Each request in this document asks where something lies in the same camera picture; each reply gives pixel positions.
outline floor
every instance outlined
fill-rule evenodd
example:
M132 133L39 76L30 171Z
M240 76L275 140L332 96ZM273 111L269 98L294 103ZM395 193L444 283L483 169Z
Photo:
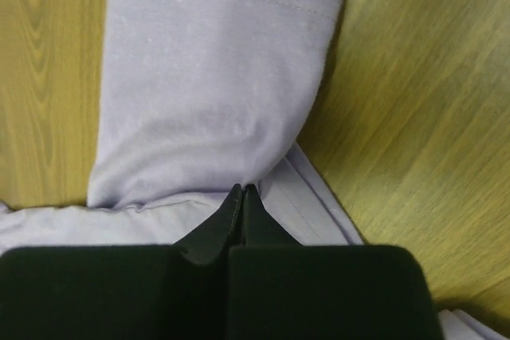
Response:
M0 199L83 204L104 0L0 0ZM300 144L439 307L510 335L510 0L346 0Z

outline light purple fabric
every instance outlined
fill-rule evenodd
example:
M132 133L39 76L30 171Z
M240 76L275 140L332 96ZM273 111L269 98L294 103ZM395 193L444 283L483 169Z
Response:
M339 0L108 0L90 207L258 182L316 96Z
M108 0L88 208L0 216L0 251L174 243L258 183L301 243L361 244L297 146L340 0Z

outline wooden floor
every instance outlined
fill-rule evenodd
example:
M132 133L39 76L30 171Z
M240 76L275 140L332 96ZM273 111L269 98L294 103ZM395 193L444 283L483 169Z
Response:
M0 0L0 198L84 203L104 0ZM440 307L510 335L510 0L346 0L300 143Z

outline wood grain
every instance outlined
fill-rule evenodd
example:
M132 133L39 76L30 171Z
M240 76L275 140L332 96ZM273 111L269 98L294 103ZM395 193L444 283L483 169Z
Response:
M347 0L300 143L441 306L510 332L510 0Z
M0 198L83 203L104 0L0 0ZM347 0L300 143L440 307L510 334L510 0Z
M13 207L83 203L104 0L1 0L2 184Z

